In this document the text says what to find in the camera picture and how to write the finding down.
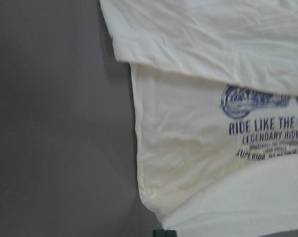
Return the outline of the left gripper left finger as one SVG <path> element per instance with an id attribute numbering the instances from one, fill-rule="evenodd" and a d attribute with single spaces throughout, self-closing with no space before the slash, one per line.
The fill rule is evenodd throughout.
<path id="1" fill-rule="evenodd" d="M 165 237 L 165 230 L 164 229 L 154 230 L 153 237 Z"/>

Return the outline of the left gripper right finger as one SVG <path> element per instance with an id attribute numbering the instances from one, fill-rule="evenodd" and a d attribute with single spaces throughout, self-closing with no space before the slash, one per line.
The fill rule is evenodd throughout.
<path id="1" fill-rule="evenodd" d="M 176 237 L 175 230 L 165 230 L 165 237 Z"/>

